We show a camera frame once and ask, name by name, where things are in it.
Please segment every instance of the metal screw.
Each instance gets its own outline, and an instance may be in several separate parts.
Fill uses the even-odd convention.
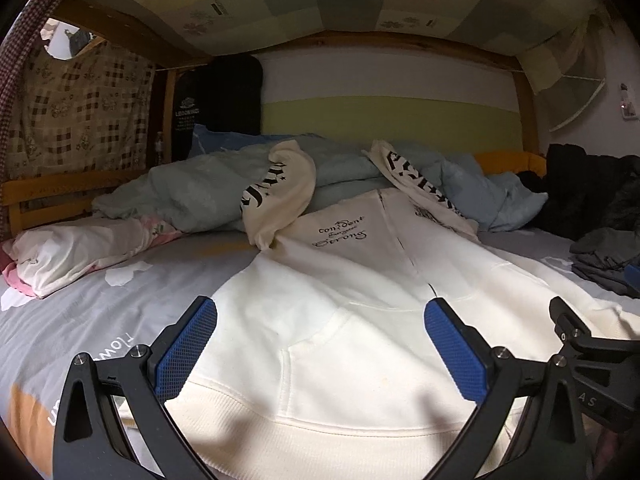
[[[90,356],[87,352],[80,352],[76,357],[74,357],[74,364],[76,366],[83,365],[89,360],[89,357]]]
[[[129,350],[129,355],[131,357],[142,357],[149,350],[147,345],[135,345],[131,350]]]
[[[556,354],[551,358],[551,362],[560,368],[564,368],[566,366],[566,357]]]
[[[497,346],[494,348],[494,354],[498,359],[508,359],[511,357],[511,352],[509,352],[509,350],[504,346]]]

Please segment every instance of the plaid curtain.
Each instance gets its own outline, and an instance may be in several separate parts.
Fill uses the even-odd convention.
[[[70,60],[42,43],[16,87],[8,178],[144,169],[153,63],[109,41]]]
[[[27,56],[40,36],[40,30],[60,1],[29,0],[0,44],[0,178],[3,182],[6,179],[4,160],[17,82]],[[4,233],[0,232],[0,237],[3,238],[3,235]]]

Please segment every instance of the light blue comforter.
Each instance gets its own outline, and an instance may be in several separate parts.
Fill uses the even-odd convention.
[[[316,192],[308,212],[361,193],[391,186],[362,151],[315,136],[296,139],[316,164]],[[108,218],[158,216],[183,232],[193,233],[232,224],[242,228],[240,197],[260,182],[271,163],[273,142],[239,151],[213,152],[152,168],[147,174],[94,199],[94,212]],[[470,155],[448,159],[420,144],[396,142],[396,150],[447,195],[482,230],[518,229],[546,200],[533,194],[517,176],[485,178]]]

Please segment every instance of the gray bed sheet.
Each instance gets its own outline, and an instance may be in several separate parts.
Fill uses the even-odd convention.
[[[198,295],[211,296],[257,252],[244,233],[189,235],[83,276],[43,300],[0,311],[2,420],[10,427],[17,387],[46,410],[44,420],[20,413],[21,424],[29,431],[38,431],[39,424],[54,426],[75,354],[84,351],[101,360],[121,357],[138,343],[151,344]],[[7,288],[0,279],[0,295]]]
[[[584,280],[572,272],[573,262],[569,247],[573,241],[568,238],[562,238],[540,229],[520,229],[502,233],[482,232],[478,233],[478,237],[483,244],[489,247],[537,260],[566,276],[592,298],[615,301],[626,312],[640,316],[640,300],[619,296],[615,292],[605,290],[597,283]]]

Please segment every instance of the gray folded clothes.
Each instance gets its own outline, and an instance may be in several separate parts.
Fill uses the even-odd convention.
[[[640,261],[640,235],[604,227],[585,234],[569,250],[575,274],[621,296],[640,298],[624,278],[625,267]]]

